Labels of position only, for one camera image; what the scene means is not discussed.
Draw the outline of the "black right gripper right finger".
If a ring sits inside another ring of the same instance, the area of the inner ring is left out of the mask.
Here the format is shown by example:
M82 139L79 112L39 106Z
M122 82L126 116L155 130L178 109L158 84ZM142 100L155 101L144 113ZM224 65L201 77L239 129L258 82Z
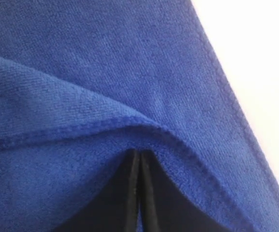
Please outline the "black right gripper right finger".
M224 231L180 192L150 150L140 153L139 196L144 232Z

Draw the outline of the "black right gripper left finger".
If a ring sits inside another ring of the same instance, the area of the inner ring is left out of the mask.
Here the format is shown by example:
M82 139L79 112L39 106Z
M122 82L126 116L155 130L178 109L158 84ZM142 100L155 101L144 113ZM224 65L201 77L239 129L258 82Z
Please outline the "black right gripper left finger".
M139 154L126 151L113 177L82 210L55 232L135 232L138 219Z

